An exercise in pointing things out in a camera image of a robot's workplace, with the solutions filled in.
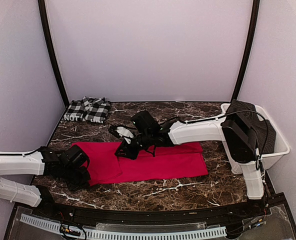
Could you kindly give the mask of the red garment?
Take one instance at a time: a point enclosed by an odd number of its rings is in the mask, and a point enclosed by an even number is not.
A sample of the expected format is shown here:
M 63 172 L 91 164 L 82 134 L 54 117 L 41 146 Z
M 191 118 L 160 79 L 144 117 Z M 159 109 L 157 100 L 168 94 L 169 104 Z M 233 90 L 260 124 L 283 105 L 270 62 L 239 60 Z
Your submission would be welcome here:
M 91 186 L 208 175 L 198 142 L 158 147 L 155 156 L 140 151 L 137 159 L 115 156 L 120 142 L 75 142 L 89 157 Z

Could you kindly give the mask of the black white checkered shirt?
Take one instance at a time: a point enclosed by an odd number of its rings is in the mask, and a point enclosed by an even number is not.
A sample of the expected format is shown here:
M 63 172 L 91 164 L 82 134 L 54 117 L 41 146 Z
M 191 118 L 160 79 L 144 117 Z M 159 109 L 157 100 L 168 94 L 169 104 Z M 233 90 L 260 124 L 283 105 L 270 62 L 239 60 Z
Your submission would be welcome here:
M 108 117 L 111 106 L 111 102 L 104 97 L 84 96 L 81 100 L 73 100 L 70 103 L 63 119 L 72 122 L 103 124 Z

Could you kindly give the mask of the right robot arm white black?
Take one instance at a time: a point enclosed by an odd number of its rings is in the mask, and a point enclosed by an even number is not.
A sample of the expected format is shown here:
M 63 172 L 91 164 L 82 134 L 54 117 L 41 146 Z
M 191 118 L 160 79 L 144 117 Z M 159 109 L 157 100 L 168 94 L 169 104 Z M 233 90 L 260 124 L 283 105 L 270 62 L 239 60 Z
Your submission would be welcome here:
M 115 155 L 135 160 L 140 151 L 150 147 L 173 147 L 192 142 L 222 141 L 226 153 L 238 163 L 246 184 L 247 198 L 243 213 L 254 217 L 263 208 L 260 199 L 264 196 L 264 180 L 261 164 L 266 144 L 260 144 L 255 127 L 245 116 L 247 110 L 223 113 L 214 117 L 183 121 L 173 117 L 158 123 L 144 110 L 132 118 L 133 128 L 126 125 L 112 125 L 108 131 L 116 138 L 123 138 Z

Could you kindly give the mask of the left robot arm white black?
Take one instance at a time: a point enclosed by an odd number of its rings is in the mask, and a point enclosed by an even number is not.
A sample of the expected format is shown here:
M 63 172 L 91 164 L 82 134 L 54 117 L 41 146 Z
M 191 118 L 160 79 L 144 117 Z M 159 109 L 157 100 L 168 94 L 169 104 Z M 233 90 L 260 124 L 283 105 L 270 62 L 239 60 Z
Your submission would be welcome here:
M 25 185 L 5 179 L 8 175 L 51 176 L 63 180 L 68 190 L 90 185 L 90 159 L 77 145 L 55 151 L 42 146 L 31 152 L 0 152 L 0 199 L 38 207 L 48 218 L 59 213 L 49 190 L 41 185 Z

